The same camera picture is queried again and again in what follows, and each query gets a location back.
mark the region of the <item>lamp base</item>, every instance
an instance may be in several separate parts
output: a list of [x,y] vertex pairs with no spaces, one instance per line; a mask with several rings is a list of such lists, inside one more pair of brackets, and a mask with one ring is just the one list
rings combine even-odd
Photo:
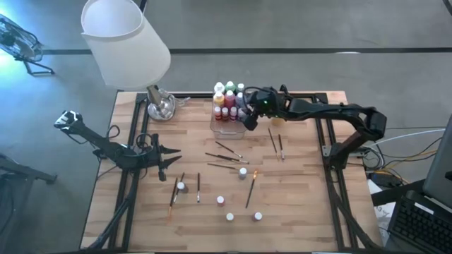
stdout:
[[169,121],[176,111],[176,100],[173,96],[162,98],[159,105],[150,103],[148,107],[149,117],[154,121]]

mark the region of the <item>paint bottle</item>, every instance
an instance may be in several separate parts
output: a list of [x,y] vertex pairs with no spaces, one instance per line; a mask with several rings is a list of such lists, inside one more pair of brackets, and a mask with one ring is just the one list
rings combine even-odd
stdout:
[[235,95],[233,91],[227,91],[225,96],[225,107],[231,109],[235,105]]
[[177,189],[182,193],[188,193],[189,187],[185,185],[185,183],[179,182],[177,183]]
[[213,95],[213,104],[216,107],[224,107],[225,96],[221,92],[216,92],[215,95]]
[[227,110],[227,108],[222,108],[221,113],[223,121],[229,120],[229,110]]
[[245,89],[245,85],[243,83],[240,83],[237,85],[237,89],[235,90],[237,93],[243,92],[243,89]]
[[239,113],[238,113],[238,121],[245,121],[246,118],[246,113],[245,113],[245,109],[239,109]]
[[214,87],[213,87],[213,93],[216,92],[221,92],[222,94],[225,93],[225,86],[221,83],[218,82]]
[[225,198],[222,196],[218,196],[217,197],[217,205],[219,207],[224,207],[225,206]]
[[232,213],[228,213],[228,214],[226,214],[226,219],[227,219],[229,222],[231,222],[231,221],[234,220],[234,215],[233,215]]
[[232,81],[227,81],[226,85],[225,85],[225,89],[226,92],[227,91],[232,91],[233,93],[235,92],[235,85]]
[[253,220],[253,222],[258,222],[262,219],[262,214],[260,212],[257,212],[255,214],[253,214],[251,219]]
[[241,168],[239,170],[239,179],[240,180],[244,180],[246,178],[246,169],[245,168]]
[[245,107],[245,104],[243,103],[243,93],[239,92],[235,96],[235,106],[240,109],[242,107]]
[[215,107],[213,109],[213,115],[215,116],[215,120],[220,121],[221,120],[221,108]]
[[229,113],[229,119],[232,122],[235,122],[237,120],[237,108],[236,107],[231,108],[231,112]]

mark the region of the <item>paintbrush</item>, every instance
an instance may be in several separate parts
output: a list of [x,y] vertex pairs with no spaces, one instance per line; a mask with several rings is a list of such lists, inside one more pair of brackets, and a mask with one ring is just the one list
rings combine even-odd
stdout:
[[215,167],[223,167],[223,168],[226,168],[226,169],[239,170],[239,169],[236,169],[236,168],[234,168],[234,167],[225,166],[225,165],[219,165],[219,164],[214,164],[214,163],[207,163],[207,165],[211,165],[211,166],[215,166]]
[[[184,176],[185,176],[185,172],[182,173],[181,181],[184,180]],[[174,197],[174,202],[176,202],[176,200],[177,200],[177,194],[179,194],[179,189],[176,190],[176,195],[175,195],[175,197]]]
[[283,142],[281,142],[281,135],[278,134],[278,139],[280,140],[280,149],[281,149],[281,160],[284,162],[284,150],[283,150]]
[[220,142],[215,141],[215,143],[221,145],[221,146],[224,147],[226,150],[230,151],[231,153],[235,154],[236,156],[238,156],[238,157],[240,157],[240,158],[243,158],[243,156],[241,156],[241,155],[239,155],[238,153],[234,152],[232,149],[226,147],[225,145],[221,144]]
[[201,197],[199,196],[199,190],[200,190],[200,182],[199,179],[201,177],[201,174],[198,172],[198,195],[196,196],[196,202],[200,202],[201,201]]
[[248,200],[246,201],[245,208],[248,208],[249,199],[251,198],[251,193],[253,192],[253,186],[254,186],[254,181],[256,180],[256,177],[257,177],[257,170],[254,171],[253,181],[251,182],[251,188],[249,189]]
[[268,128],[268,134],[270,134],[271,142],[273,143],[273,148],[275,149],[276,159],[277,159],[278,161],[280,161],[280,158],[279,158],[279,156],[278,156],[278,151],[276,150],[275,141],[273,141],[273,136],[271,135],[270,128]]
[[231,158],[231,157],[224,156],[224,155],[213,155],[213,154],[208,153],[208,152],[206,152],[206,154],[210,155],[210,156],[214,156],[214,157],[220,158],[220,159],[227,159],[228,161],[232,161],[232,162],[240,162],[240,163],[249,164],[249,162],[245,162],[245,161],[242,161],[240,159],[235,159],[235,158]]
[[174,194],[176,193],[176,186],[177,186],[177,177],[176,177],[176,181],[174,182],[174,188],[172,189],[172,194],[171,194],[171,200],[169,202],[169,209],[168,209],[168,219],[170,219],[171,217],[171,209],[172,209],[172,204],[174,203]]

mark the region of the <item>black metal table frame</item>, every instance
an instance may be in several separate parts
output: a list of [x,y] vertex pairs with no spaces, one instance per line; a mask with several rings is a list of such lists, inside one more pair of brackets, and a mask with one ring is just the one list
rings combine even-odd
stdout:
[[[179,98],[191,97],[194,99],[210,99],[212,97],[210,92],[195,92],[195,93],[185,93],[185,92],[177,93],[176,92],[176,93],[173,93],[173,95],[175,97],[179,97]],[[292,96],[296,97],[296,98],[310,99],[312,101],[312,103],[318,103],[318,102],[325,103],[325,104],[328,103],[328,97],[327,97],[326,93],[294,93],[294,94],[292,94]],[[133,109],[133,116],[132,116],[131,128],[130,128],[129,139],[128,139],[127,145],[130,145],[130,146],[133,145],[133,142],[134,142],[134,139],[136,136],[138,115],[140,113],[140,109],[143,104],[145,104],[146,106],[148,105],[147,95],[145,93],[138,93],[136,95],[135,107]],[[330,145],[332,145],[332,144],[336,143],[333,122],[331,120],[323,120],[323,121],[326,122],[326,128],[328,130],[328,136],[330,138]],[[323,123],[322,123],[321,119],[315,119],[315,122],[316,122],[316,128],[317,128],[317,136],[319,139],[319,147],[320,147],[319,150],[320,150],[321,156],[323,158],[323,170],[325,173],[326,187],[327,187],[327,191],[328,191],[328,199],[330,201],[331,216],[333,219],[333,227],[334,227],[336,242],[338,245],[338,250],[339,251],[346,250],[348,252],[350,252],[351,250],[356,250],[356,252],[353,251],[353,253],[368,253],[367,250],[359,249],[358,244],[357,244],[356,234],[353,232],[353,230],[351,230],[349,222],[347,222],[347,229],[348,229],[348,235],[349,235],[349,239],[350,239],[351,248],[345,247],[343,232],[340,227],[338,206],[336,205],[335,202],[333,202],[333,195],[335,194],[334,192],[336,192],[336,190],[334,187],[333,177],[331,174],[332,171],[326,166],[326,164],[325,164],[326,157],[323,155],[322,149],[321,149],[323,146],[327,145],[325,135],[323,134]],[[149,125],[149,115],[144,113],[143,114],[143,123],[141,126],[142,133],[147,133],[148,125]],[[345,208],[349,212],[351,212],[350,202],[348,199],[347,187],[345,184],[345,178],[343,175],[343,171],[338,170],[335,172],[336,172],[337,178],[338,178],[337,184],[339,186],[340,198],[341,198]],[[121,180],[119,182],[119,189],[118,189],[118,194],[117,194],[115,211],[119,208],[120,204],[122,203],[122,201],[124,200],[124,197],[126,195],[126,183],[127,183],[128,176],[129,176],[128,171],[123,170],[121,173]],[[134,185],[134,184],[138,185],[138,181],[139,181],[139,174],[134,174],[132,176],[131,185]],[[84,253],[126,253],[129,249],[135,201],[136,201],[136,195],[134,195],[134,197],[132,198],[131,204],[127,209],[126,222],[125,222],[125,226],[124,226],[124,235],[123,235],[123,239],[121,242],[121,247],[117,247],[117,230],[118,230],[118,228],[115,227],[109,238],[107,248],[102,249],[102,250],[86,249],[86,250],[81,250],[81,251]]]

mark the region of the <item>computer monitor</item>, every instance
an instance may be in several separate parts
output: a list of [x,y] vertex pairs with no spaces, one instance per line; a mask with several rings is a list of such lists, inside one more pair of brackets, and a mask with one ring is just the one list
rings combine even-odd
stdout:
[[425,179],[424,192],[452,208],[452,116]]

